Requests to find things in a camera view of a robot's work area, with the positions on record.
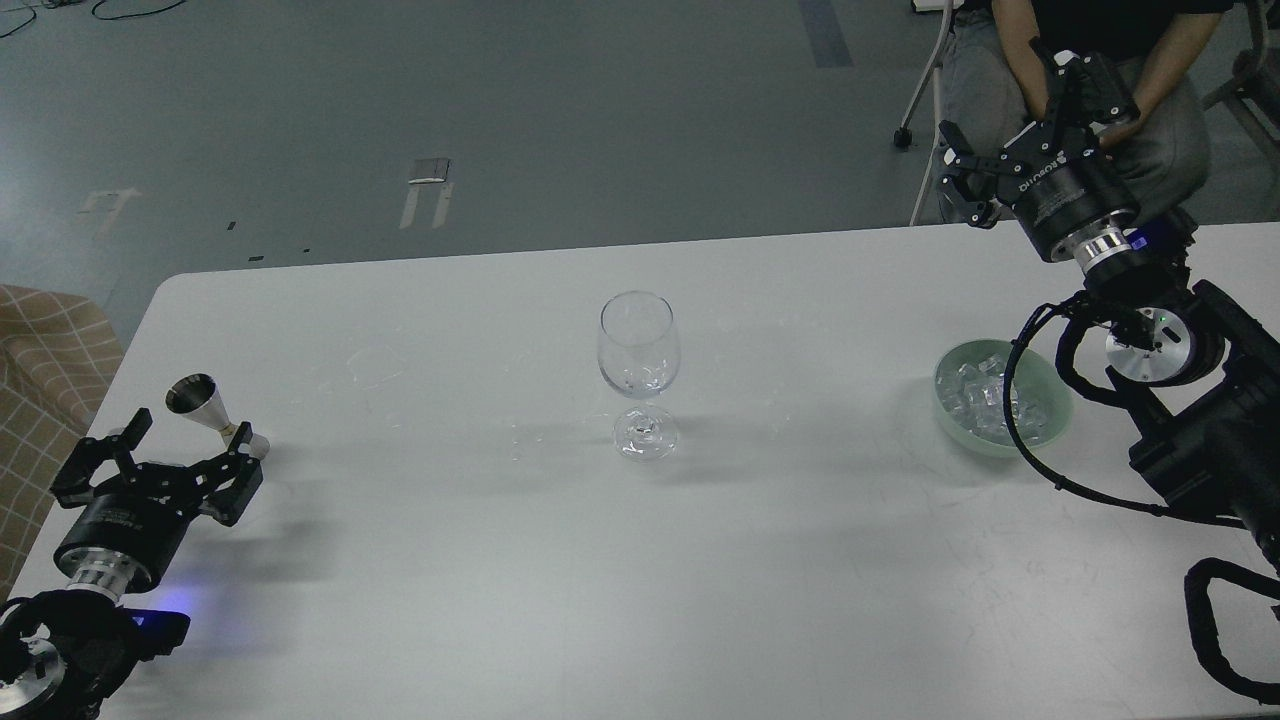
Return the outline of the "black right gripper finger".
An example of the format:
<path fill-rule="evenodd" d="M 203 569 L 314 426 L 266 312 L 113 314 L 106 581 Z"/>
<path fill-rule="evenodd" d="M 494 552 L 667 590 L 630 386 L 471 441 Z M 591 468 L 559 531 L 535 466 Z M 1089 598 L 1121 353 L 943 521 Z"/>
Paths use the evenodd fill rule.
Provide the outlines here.
<path fill-rule="evenodd" d="M 938 131 L 945 151 L 937 190 L 946 208 L 970 227 L 992 229 L 1002 206 L 998 178 L 1015 176 L 1015 161 L 1006 152 L 996 158 L 978 155 L 955 122 L 942 120 Z"/>
<path fill-rule="evenodd" d="M 1032 38 L 1030 49 L 1044 65 L 1050 124 L 1098 131 L 1140 119 L 1132 91 L 1103 54 L 1053 53 L 1041 38 Z"/>

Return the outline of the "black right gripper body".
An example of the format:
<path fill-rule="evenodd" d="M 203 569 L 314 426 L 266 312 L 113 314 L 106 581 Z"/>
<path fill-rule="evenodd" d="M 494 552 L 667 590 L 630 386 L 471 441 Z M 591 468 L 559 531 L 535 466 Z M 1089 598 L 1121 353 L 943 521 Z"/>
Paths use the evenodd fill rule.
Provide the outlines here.
<path fill-rule="evenodd" d="M 1001 147 L 1000 160 L 1012 170 L 1000 181 L 1000 202 L 1042 260 L 1097 266 L 1126 249 L 1123 232 L 1139 204 L 1091 128 L 1029 124 Z"/>

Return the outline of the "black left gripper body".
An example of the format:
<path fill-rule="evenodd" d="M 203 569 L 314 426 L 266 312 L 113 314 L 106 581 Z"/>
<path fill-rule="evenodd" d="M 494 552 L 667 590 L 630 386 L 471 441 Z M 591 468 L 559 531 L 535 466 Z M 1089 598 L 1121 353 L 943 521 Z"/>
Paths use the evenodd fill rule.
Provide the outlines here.
<path fill-rule="evenodd" d="M 82 509 L 54 555 L 67 587 L 146 593 L 160 584 L 212 486 L 189 469 L 142 462 L 96 488 L 88 474 L 64 469 L 52 492 L 63 509 Z"/>

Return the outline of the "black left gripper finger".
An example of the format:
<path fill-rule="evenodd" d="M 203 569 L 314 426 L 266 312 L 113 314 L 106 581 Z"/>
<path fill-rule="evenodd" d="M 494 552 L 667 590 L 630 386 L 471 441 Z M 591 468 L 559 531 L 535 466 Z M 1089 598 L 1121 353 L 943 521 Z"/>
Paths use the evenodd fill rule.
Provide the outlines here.
<path fill-rule="evenodd" d="M 229 450 L 189 468 L 192 486 L 186 511 L 205 515 L 223 527 L 234 527 L 262 483 L 262 460 Z"/>
<path fill-rule="evenodd" d="M 132 452 L 154 424 L 151 411 L 140 407 L 122 429 L 101 439 L 91 436 L 81 438 L 55 475 L 50 492 L 61 509 L 87 506 L 104 495 L 123 492 L 141 478 L 141 464 Z M 93 484 L 95 473 L 108 461 L 116 471 L 106 480 Z"/>

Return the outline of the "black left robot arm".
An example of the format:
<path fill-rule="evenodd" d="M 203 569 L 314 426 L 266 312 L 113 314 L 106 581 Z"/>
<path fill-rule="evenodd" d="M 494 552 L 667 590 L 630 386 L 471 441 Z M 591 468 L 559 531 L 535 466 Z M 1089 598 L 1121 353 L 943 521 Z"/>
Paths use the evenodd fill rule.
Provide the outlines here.
<path fill-rule="evenodd" d="M 142 407 L 120 430 L 82 438 L 52 482 L 58 503 L 79 510 L 54 553 L 67 583 L 3 605 L 5 719 L 96 719 L 138 664 L 186 639 L 186 614 L 123 598 L 159 587 L 196 518 L 238 523 L 262 483 L 264 446 L 242 421 L 212 457 L 140 462 L 151 425 Z"/>

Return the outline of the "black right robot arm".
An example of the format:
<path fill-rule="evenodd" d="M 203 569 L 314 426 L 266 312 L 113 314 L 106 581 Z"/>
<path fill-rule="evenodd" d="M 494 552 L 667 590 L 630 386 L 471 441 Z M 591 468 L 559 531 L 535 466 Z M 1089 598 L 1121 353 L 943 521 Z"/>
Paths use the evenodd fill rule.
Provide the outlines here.
<path fill-rule="evenodd" d="M 1139 109 L 1102 55 L 1030 47 L 1050 100 L 993 156 L 952 122 L 940 191 L 968 224 L 1018 220 L 1046 263 L 1075 263 L 1083 290 L 1047 306 L 1068 319 L 1055 363 L 1083 398 L 1120 407 L 1139 438 L 1130 466 L 1162 498 L 1147 512 L 1248 530 L 1277 564 L 1277 341 L 1187 264 L 1180 209 L 1137 224 L 1138 202 L 1097 131 Z"/>

